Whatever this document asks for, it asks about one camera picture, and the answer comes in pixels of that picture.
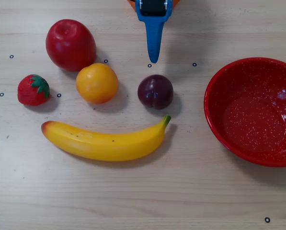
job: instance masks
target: banana stem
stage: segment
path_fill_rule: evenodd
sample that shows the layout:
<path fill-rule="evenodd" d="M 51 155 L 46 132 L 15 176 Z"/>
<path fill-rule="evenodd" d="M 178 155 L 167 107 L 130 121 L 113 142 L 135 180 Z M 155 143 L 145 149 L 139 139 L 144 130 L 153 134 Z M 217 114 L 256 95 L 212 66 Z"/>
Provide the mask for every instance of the banana stem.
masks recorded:
<path fill-rule="evenodd" d="M 165 127 L 168 125 L 168 123 L 170 122 L 171 118 L 172 118 L 172 117 L 169 116 L 169 115 L 166 115 L 166 116 L 163 118 L 162 122 L 163 122 L 163 124 L 164 124 Z"/>

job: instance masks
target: bowl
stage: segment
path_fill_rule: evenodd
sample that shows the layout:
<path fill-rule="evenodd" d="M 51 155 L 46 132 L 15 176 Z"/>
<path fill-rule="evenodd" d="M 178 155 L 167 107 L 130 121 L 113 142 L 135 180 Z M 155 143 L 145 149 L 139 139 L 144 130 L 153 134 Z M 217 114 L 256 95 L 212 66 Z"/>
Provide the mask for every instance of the bowl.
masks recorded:
<path fill-rule="evenodd" d="M 286 167 L 286 63 L 253 57 L 222 68 L 205 94 L 217 139 L 244 160 Z"/>

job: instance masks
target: orange object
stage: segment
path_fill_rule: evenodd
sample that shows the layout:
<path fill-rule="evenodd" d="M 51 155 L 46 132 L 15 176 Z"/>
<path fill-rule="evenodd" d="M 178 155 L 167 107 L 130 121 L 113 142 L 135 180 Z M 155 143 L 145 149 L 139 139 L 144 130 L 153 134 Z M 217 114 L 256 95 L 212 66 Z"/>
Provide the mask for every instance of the orange object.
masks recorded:
<path fill-rule="evenodd" d="M 177 4 L 178 4 L 178 2 L 179 2 L 180 0 L 173 0 L 173 6 L 175 7 Z M 128 2 L 130 3 L 130 5 L 133 7 L 133 9 L 135 10 L 135 1 L 131 1 L 131 0 L 128 0 Z"/>
<path fill-rule="evenodd" d="M 111 100 L 117 93 L 118 79 L 109 66 L 96 63 L 79 72 L 76 86 L 84 100 L 102 104 Z"/>

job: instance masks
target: table surface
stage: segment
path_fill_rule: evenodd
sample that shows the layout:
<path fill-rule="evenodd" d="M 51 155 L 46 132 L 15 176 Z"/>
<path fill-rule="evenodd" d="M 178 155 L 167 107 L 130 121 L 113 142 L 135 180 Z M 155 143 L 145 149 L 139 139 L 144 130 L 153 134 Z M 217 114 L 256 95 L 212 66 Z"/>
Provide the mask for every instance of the table surface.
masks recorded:
<path fill-rule="evenodd" d="M 46 34 L 65 18 L 90 29 L 97 62 L 107 59 L 116 71 L 120 91 L 111 102 L 89 105 L 76 90 L 77 73 L 49 59 Z M 0 1 L 0 230 L 286 230 L 286 168 L 235 157 L 204 116 L 212 76 L 248 57 L 286 62 L 286 0 L 181 0 L 151 68 L 145 26 L 126 0 Z M 16 96 L 29 74 L 51 87 L 52 99 L 37 108 Z M 173 83 L 174 101 L 164 111 L 146 109 L 137 98 L 137 86 L 151 74 Z M 73 157 L 40 129 L 56 120 L 127 132 L 164 114 L 172 121 L 162 146 L 125 163 Z"/>

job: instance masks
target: apple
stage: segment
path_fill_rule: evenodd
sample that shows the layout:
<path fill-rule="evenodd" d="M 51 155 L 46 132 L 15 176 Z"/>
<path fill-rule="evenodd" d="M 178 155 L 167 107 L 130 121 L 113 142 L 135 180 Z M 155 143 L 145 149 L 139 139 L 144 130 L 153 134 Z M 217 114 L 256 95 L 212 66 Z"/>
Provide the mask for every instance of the apple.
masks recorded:
<path fill-rule="evenodd" d="M 95 40 L 82 23 L 63 19 L 55 23 L 46 38 L 50 59 L 67 71 L 80 71 L 96 59 Z"/>

